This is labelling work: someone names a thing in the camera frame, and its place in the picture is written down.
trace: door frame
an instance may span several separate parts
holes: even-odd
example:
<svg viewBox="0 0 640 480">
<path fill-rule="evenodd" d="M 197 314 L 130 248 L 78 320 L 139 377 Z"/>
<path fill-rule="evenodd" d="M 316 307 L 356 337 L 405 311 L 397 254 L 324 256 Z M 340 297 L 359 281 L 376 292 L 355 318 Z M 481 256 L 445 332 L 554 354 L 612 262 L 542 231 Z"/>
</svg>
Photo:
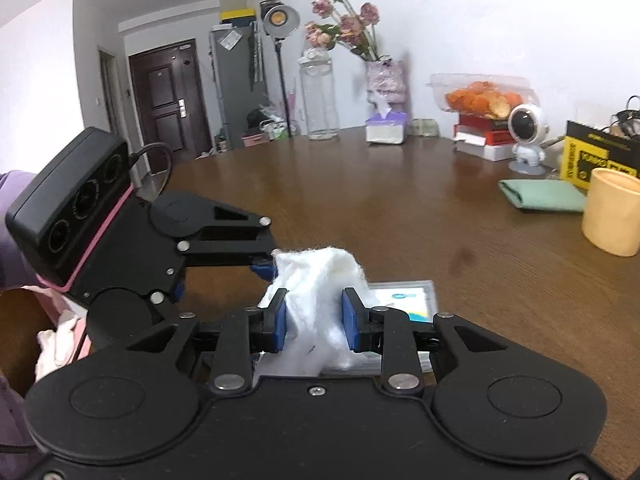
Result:
<svg viewBox="0 0 640 480">
<path fill-rule="evenodd" d="M 131 97 L 133 97 L 133 104 L 136 108 L 136 118 L 138 119 L 138 126 L 140 128 L 140 137 L 143 145 L 148 143 L 148 140 L 145 139 L 142 116 L 140 115 L 140 104 L 138 102 L 138 88 L 136 88 L 136 78 L 133 77 L 133 74 L 134 74 L 133 61 L 135 60 L 135 58 L 138 58 L 138 57 L 146 56 L 148 54 L 155 54 L 156 52 L 162 52 L 163 50 L 169 50 L 170 48 L 176 48 L 186 44 L 191 46 L 191 52 L 193 52 L 194 64 L 196 65 L 194 67 L 194 70 L 195 70 L 196 86 L 198 87 L 198 97 L 200 98 L 200 103 L 202 104 L 202 111 L 204 112 L 204 133 L 207 135 L 207 137 L 211 142 L 211 145 L 213 146 L 211 131 L 209 129 L 209 115 L 208 115 L 209 111 L 207 110 L 207 103 L 204 101 L 204 95 L 202 93 L 202 79 L 200 77 L 200 58 L 198 57 L 198 50 L 196 47 L 195 38 L 191 38 L 189 40 L 176 41 L 175 43 L 168 43 L 162 46 L 156 46 L 155 48 L 150 48 L 149 50 L 137 52 L 127 57 L 127 60 L 129 61 L 129 74 L 131 77 L 131 92 L 132 92 Z M 149 168 L 148 174 L 153 174 L 151 171 L 151 165 L 149 164 L 148 160 L 146 160 L 146 166 Z"/>
</svg>

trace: white cotton cloth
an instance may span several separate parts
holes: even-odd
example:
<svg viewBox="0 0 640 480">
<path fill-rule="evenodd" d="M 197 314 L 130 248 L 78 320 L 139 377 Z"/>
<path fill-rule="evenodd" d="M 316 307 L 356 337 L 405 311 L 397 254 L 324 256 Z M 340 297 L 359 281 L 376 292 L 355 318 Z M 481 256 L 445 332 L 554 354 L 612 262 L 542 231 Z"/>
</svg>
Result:
<svg viewBox="0 0 640 480">
<path fill-rule="evenodd" d="M 346 370 L 367 362 L 349 350 L 342 326 L 342 291 L 352 286 L 365 306 L 375 306 L 362 268 L 351 253 L 325 249 L 284 253 L 274 251 L 276 279 L 259 307 L 265 308 L 279 288 L 286 288 L 287 336 L 277 354 L 258 361 L 254 381 L 266 376 L 317 376 L 322 370 Z"/>
<path fill-rule="evenodd" d="M 38 343 L 42 352 L 36 363 L 36 381 L 68 364 L 74 354 L 74 328 L 78 316 L 64 310 L 58 319 L 57 330 L 38 332 Z"/>
</svg>

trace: black wire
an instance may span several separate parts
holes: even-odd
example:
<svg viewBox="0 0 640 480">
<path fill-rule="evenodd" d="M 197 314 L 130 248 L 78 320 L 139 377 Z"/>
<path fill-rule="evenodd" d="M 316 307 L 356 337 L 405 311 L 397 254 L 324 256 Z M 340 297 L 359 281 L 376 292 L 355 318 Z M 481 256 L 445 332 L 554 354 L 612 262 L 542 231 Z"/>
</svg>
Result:
<svg viewBox="0 0 640 480">
<path fill-rule="evenodd" d="M 11 444 L 0 444 L 0 453 L 1 454 L 24 454 L 29 453 L 31 451 L 35 451 L 37 448 L 35 444 L 31 444 L 30 446 L 12 446 Z"/>
<path fill-rule="evenodd" d="M 133 165 L 136 164 L 137 161 L 140 160 L 141 156 L 143 156 L 145 153 L 150 152 L 151 150 L 162 150 L 164 152 L 164 154 L 166 155 L 166 163 L 167 163 L 166 178 L 164 179 L 164 182 L 162 183 L 162 187 L 160 188 L 160 191 L 158 192 L 158 194 L 160 194 L 160 193 L 162 193 L 164 191 L 164 188 L 169 183 L 169 179 L 171 178 L 172 171 L 174 170 L 173 165 L 172 165 L 174 152 L 172 152 L 171 147 L 167 143 L 165 143 L 165 142 L 150 142 L 149 144 L 146 144 L 145 146 L 142 146 L 142 148 L 140 148 L 140 150 L 138 150 L 137 152 L 132 153 L 131 155 L 129 155 L 129 167 L 132 168 Z"/>
</svg>

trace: clear glass bottle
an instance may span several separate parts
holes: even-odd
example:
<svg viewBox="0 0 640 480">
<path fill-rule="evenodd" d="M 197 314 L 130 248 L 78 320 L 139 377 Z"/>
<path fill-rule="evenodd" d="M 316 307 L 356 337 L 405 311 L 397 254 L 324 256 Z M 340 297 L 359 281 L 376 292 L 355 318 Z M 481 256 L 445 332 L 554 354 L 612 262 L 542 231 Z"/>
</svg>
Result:
<svg viewBox="0 0 640 480">
<path fill-rule="evenodd" d="M 338 135 L 334 62 L 325 49 L 311 48 L 298 63 L 309 139 L 332 139 Z"/>
</svg>

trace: beige cup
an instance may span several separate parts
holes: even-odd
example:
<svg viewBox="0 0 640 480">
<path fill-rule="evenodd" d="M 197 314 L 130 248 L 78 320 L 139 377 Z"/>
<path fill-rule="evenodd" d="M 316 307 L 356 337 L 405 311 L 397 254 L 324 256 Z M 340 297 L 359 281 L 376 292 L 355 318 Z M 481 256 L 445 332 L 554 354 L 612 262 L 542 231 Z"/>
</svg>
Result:
<svg viewBox="0 0 640 480">
<path fill-rule="evenodd" d="M 636 254 L 640 249 L 640 179 L 604 168 L 591 171 L 582 232 L 607 253 Z"/>
</svg>

